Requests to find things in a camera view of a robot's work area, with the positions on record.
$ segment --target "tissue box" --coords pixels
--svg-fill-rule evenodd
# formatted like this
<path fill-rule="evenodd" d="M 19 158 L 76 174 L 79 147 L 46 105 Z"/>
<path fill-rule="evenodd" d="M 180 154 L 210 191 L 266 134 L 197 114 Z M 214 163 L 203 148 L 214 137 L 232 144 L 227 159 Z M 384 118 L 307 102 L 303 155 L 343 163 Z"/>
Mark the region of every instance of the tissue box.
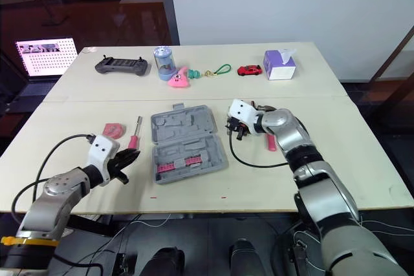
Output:
<path fill-rule="evenodd" d="M 295 72 L 296 65 L 293 58 L 283 64 L 283 59 L 280 51 L 269 50 L 265 52 L 265 58 L 263 60 L 267 78 L 269 80 L 287 80 L 292 79 Z"/>

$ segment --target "laptop screen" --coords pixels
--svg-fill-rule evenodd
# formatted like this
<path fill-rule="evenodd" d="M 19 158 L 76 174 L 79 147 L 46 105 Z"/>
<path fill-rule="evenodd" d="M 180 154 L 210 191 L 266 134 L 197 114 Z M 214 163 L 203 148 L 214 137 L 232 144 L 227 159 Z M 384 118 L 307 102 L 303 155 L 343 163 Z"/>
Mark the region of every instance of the laptop screen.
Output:
<path fill-rule="evenodd" d="M 73 38 L 16 41 L 30 77 L 61 76 L 78 53 Z"/>

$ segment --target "white tissue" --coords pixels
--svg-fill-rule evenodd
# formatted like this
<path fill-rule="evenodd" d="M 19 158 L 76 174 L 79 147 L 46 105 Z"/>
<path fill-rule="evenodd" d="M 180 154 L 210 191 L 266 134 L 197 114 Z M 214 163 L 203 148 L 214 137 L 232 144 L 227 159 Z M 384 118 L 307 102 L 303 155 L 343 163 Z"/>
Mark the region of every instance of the white tissue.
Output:
<path fill-rule="evenodd" d="M 292 55 L 296 53 L 296 49 L 291 50 L 288 48 L 284 48 L 284 49 L 279 50 L 279 53 L 282 57 L 282 64 L 286 65 L 286 63 L 290 60 Z"/>

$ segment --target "teal toy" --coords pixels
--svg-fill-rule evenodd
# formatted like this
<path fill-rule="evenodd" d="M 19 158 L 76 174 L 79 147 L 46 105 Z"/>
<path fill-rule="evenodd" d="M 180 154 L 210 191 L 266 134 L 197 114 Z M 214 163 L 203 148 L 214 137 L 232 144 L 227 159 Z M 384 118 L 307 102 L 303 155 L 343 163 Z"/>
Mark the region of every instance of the teal toy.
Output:
<path fill-rule="evenodd" d="M 187 77 L 188 79 L 198 79 L 201 78 L 201 73 L 198 70 L 188 69 Z"/>

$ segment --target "black game controller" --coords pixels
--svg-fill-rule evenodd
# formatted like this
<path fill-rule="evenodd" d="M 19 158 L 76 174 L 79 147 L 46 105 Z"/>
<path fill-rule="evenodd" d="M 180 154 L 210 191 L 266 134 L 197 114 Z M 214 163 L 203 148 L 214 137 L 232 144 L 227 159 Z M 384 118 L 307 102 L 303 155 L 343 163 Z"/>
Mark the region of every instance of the black game controller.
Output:
<path fill-rule="evenodd" d="M 148 67 L 148 62 L 143 58 L 139 59 L 119 59 L 119 58 L 107 58 L 95 65 L 95 69 L 100 74 L 106 72 L 130 72 L 137 76 L 143 76 Z"/>

